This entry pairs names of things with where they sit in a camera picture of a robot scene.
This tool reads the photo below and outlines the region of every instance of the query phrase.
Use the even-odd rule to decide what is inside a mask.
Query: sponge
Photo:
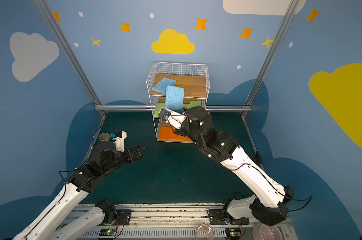
[[[191,108],[194,108],[194,107],[197,107],[197,106],[202,106],[202,104],[201,104],[201,101],[200,101],[200,100],[197,100],[197,101],[190,101],[190,107],[191,107]]]
[[[183,88],[166,86],[165,107],[175,112],[181,112],[184,91]]]
[[[162,94],[166,94],[166,86],[174,86],[174,84],[176,84],[175,80],[170,78],[163,78],[161,81],[153,86],[152,90]]]
[[[157,103],[155,110],[153,111],[153,117],[158,118],[158,114],[161,111],[161,108],[165,107],[165,103]]]

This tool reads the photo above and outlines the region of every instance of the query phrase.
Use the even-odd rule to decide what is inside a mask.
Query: green sponge
[[[165,107],[165,103],[157,103],[155,107],[155,111],[153,112],[153,117],[158,118],[159,111],[161,111],[161,108]]]
[[[202,106],[202,103],[201,103],[200,100],[190,101],[190,107],[191,107],[191,108],[194,108],[194,107],[197,107],[197,106]]]

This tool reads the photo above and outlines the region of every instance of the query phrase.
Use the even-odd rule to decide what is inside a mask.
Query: blue wall
[[[306,18],[313,7],[320,13],[311,23]],[[317,72],[332,73],[351,63],[362,63],[362,0],[307,0],[246,116],[267,172],[292,185],[297,197],[314,195],[306,210],[291,213],[300,240],[357,239],[362,233],[362,148],[309,88]],[[342,87],[339,83],[334,89]],[[344,114],[360,114],[350,109],[362,104],[357,98],[358,91],[353,90],[339,102],[348,106]],[[322,227],[310,228],[314,217],[320,218]],[[337,237],[320,238],[337,231]]]
[[[59,46],[58,58],[30,81],[15,78],[15,32],[58,45],[33,0],[0,1],[0,239],[20,232],[53,199],[63,186],[58,171],[83,160],[101,119]]]
[[[53,12],[59,12],[59,25],[103,104],[119,100],[149,104],[145,81],[153,62],[171,61],[207,64],[210,93],[223,94],[219,101],[208,99],[209,105],[243,105],[251,84],[242,86],[239,98],[228,94],[257,77],[268,52],[261,44],[267,36],[274,38],[282,20],[282,16],[231,14],[224,10],[222,0],[48,3]],[[197,17],[209,19],[205,31],[195,30]],[[130,23],[130,32],[121,32],[120,22]],[[240,39],[244,27],[254,28],[249,39]],[[186,34],[195,50],[190,54],[153,52],[152,43],[167,28]],[[100,47],[92,45],[92,38],[100,40]]]

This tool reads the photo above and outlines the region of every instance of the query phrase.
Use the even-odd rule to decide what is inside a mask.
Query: blue sponge
[[[152,89],[156,92],[166,94],[166,86],[174,86],[174,84],[176,84],[175,80],[170,78],[163,78],[156,85],[154,85]]]
[[[172,111],[181,112],[183,107],[183,92],[185,89],[167,86],[166,87],[166,99],[165,108]]]

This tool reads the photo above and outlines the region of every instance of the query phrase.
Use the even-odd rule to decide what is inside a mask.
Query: robotic arm
[[[253,215],[273,226],[286,219],[286,203],[294,196],[293,188],[274,181],[226,132],[215,130],[210,112],[201,106],[183,108],[181,113],[162,108],[159,117],[175,127],[175,134],[188,136],[203,154],[233,171],[255,193],[247,199],[230,199],[223,209],[226,222],[232,224],[236,219]]]
[[[126,132],[117,132],[114,142],[103,141],[94,146],[91,157],[74,171],[53,201],[13,240],[72,240],[93,226],[115,220],[115,207],[100,201],[81,218],[56,230],[73,208],[104,181],[107,174],[122,164],[141,160],[146,147],[123,149],[124,138]]]

